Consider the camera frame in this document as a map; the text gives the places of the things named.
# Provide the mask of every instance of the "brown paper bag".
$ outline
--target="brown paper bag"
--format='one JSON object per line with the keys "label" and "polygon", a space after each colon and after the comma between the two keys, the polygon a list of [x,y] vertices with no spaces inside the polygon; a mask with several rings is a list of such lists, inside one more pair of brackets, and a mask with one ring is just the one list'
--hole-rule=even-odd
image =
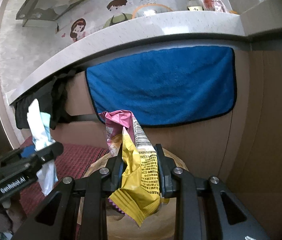
{"label": "brown paper bag", "polygon": [[[174,159],[177,167],[188,171],[185,163],[173,153],[163,149],[164,155]],[[89,176],[94,171],[105,167],[111,154],[108,153],[93,163],[85,173],[84,177]],[[81,224],[82,207],[84,198],[81,198],[77,223]],[[176,198],[171,198],[168,204],[161,204],[158,211],[147,217],[141,228],[138,228],[129,217],[116,212],[107,210],[108,240],[172,240],[175,229]]]}

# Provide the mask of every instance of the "yellow wrapper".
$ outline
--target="yellow wrapper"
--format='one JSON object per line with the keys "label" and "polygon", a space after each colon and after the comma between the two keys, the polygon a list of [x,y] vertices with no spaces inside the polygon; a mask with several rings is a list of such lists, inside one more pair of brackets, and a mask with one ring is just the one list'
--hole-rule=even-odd
{"label": "yellow wrapper", "polygon": [[140,227],[160,205],[157,155],[152,146],[137,150],[125,127],[122,141],[122,158],[127,168],[122,174],[122,187],[113,192],[110,199]]}

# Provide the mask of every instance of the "plastic-wrapped bottle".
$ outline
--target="plastic-wrapped bottle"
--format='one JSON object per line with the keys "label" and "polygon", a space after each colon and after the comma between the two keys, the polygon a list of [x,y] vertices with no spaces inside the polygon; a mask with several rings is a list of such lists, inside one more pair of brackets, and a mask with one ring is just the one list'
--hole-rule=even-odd
{"label": "plastic-wrapped bottle", "polygon": [[221,0],[203,0],[203,3],[208,11],[228,12]]}
{"label": "plastic-wrapped bottle", "polygon": [[199,0],[188,0],[188,11],[203,11],[203,6]]}

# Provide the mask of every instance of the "red plaid cloth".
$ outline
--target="red plaid cloth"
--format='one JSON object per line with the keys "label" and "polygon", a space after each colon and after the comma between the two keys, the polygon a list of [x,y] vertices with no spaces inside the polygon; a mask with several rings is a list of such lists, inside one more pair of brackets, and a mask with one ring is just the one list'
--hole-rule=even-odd
{"label": "red plaid cloth", "polygon": [[[21,145],[21,148],[33,144],[30,136]],[[56,172],[59,181],[66,176],[79,179],[84,176],[89,166],[108,153],[107,149],[96,148],[87,145],[63,144],[64,151],[55,160]],[[44,199],[38,182],[21,191],[21,205],[29,215],[37,205]]]}

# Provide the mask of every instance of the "metal screw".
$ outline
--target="metal screw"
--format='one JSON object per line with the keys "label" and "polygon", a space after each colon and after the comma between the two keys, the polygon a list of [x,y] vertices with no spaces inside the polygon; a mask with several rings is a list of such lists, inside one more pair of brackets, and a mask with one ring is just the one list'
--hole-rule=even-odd
{"label": "metal screw", "polygon": [[100,169],[101,174],[107,174],[109,172],[108,168],[102,168]]}
{"label": "metal screw", "polygon": [[63,183],[64,183],[64,184],[69,184],[69,183],[71,183],[71,181],[72,181],[72,178],[71,178],[71,177],[65,177],[65,178],[63,179]]}
{"label": "metal screw", "polygon": [[220,182],[220,180],[217,178],[217,177],[211,177],[210,178],[210,181],[213,183],[213,184],[218,184]]}
{"label": "metal screw", "polygon": [[182,174],[183,169],[180,168],[180,167],[176,167],[176,168],[173,169],[173,172],[176,173],[176,174]]}

